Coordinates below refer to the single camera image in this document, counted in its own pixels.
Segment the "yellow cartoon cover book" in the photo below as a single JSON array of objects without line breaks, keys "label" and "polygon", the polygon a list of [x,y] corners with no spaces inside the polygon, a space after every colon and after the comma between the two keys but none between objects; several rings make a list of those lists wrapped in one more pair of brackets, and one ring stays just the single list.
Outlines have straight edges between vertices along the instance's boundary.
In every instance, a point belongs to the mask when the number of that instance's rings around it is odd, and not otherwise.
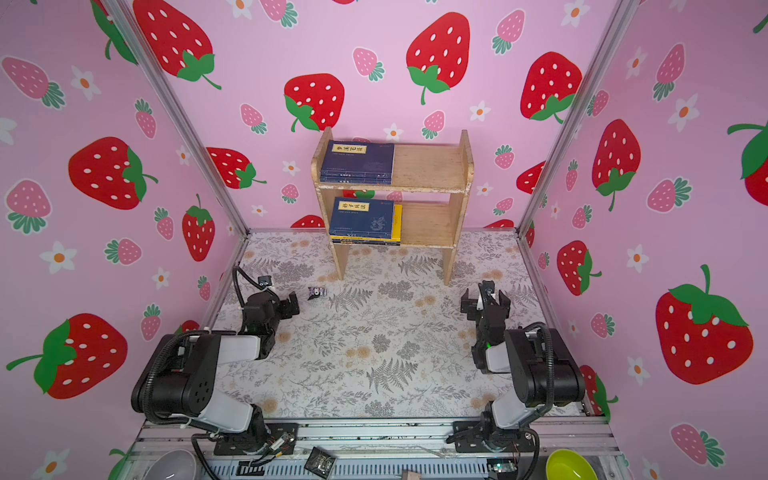
[{"label": "yellow cartoon cover book", "polygon": [[395,205],[395,213],[394,213],[394,221],[393,221],[393,228],[392,228],[392,235],[391,237],[397,238],[399,241],[395,242],[374,242],[374,241],[339,241],[339,240],[331,240],[334,243],[361,243],[361,244],[379,244],[379,245],[399,245],[401,242],[402,237],[402,207]]}]

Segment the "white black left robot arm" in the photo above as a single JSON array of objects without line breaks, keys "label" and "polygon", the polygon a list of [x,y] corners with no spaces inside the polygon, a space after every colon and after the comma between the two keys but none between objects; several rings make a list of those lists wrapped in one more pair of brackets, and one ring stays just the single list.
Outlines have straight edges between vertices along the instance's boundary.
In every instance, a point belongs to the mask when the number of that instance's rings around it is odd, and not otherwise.
[{"label": "white black left robot arm", "polygon": [[280,322],[299,314],[300,306],[294,292],[280,299],[265,290],[249,296],[241,312],[238,332],[196,330],[163,336],[132,391],[133,410],[156,425],[191,425],[264,443],[269,429],[261,408],[218,390],[217,369],[266,359]]}]

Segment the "navy book yellow label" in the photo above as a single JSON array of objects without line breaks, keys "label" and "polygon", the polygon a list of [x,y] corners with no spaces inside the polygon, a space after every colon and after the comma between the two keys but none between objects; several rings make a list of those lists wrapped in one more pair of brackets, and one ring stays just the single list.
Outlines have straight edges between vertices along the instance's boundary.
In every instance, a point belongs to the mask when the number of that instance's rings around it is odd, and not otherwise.
[{"label": "navy book yellow label", "polygon": [[344,184],[367,184],[367,185],[390,185],[392,179],[390,176],[381,175],[320,175],[321,183],[344,183]]}]

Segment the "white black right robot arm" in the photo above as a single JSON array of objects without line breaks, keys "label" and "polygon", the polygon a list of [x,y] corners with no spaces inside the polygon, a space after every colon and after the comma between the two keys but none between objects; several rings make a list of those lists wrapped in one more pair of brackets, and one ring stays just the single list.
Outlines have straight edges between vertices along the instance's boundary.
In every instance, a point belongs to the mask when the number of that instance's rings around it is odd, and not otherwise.
[{"label": "white black right robot arm", "polygon": [[465,292],[460,301],[460,311],[475,324],[474,365],[484,374],[510,375],[513,385],[489,402],[477,421],[453,424],[446,441],[462,453],[505,451],[529,441],[534,421],[555,406],[582,401],[586,393],[584,377],[556,329],[543,322],[507,327],[511,300],[492,281],[478,289],[478,298]]}]

